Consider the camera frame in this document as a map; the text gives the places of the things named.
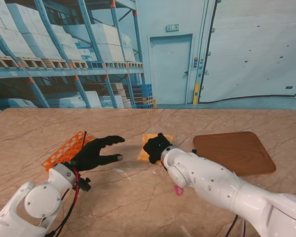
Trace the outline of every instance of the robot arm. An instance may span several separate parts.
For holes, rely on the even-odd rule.
[[[51,168],[46,182],[39,185],[27,182],[22,185],[0,212],[0,237],[44,237],[63,204],[61,193],[75,185],[78,172],[122,160],[120,154],[101,156],[100,150],[106,145],[124,141],[119,136],[95,139],[83,146],[70,164],[59,163]],[[76,187],[88,191],[91,188],[88,182],[88,178],[84,180],[79,177]],[[40,225],[32,225],[17,215],[16,209],[22,200],[29,215],[42,219]]]
[[[153,139],[144,146],[150,162],[161,160],[178,186],[193,187],[202,198],[243,217],[261,237],[296,237],[296,196],[252,185],[215,162],[172,146],[162,134]]]

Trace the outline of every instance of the door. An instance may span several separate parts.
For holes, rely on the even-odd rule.
[[[150,39],[157,104],[185,104],[192,35]]]

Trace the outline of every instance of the marble countertop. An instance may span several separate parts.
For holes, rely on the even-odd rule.
[[[296,111],[7,109],[0,115],[0,210],[25,182],[45,181],[41,163],[80,130],[98,138],[124,137],[124,143],[102,152],[123,154],[124,160],[83,174],[91,179],[92,189],[80,192],[63,229],[65,237],[225,236],[233,213],[202,200],[192,188],[176,196],[162,167],[137,160],[144,132],[172,135],[174,145],[190,151],[196,135],[252,131],[277,170],[245,179],[269,191],[296,194]],[[73,196],[67,195],[54,227]],[[246,236],[259,235],[248,224]]]

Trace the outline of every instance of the brown cutting board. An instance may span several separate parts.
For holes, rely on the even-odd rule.
[[[272,173],[276,166],[253,132],[195,136],[197,155],[223,165],[238,176]]]

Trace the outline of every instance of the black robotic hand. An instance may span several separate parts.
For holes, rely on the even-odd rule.
[[[94,169],[99,165],[105,165],[123,159],[121,154],[101,156],[100,150],[106,146],[124,142],[125,139],[120,136],[107,136],[105,138],[94,139],[72,158],[70,165],[75,167],[77,171],[85,171]]]
[[[158,133],[158,136],[150,138],[144,145],[144,151],[148,153],[150,163],[155,164],[161,159],[162,152],[170,146],[172,144],[167,138],[162,133]]]

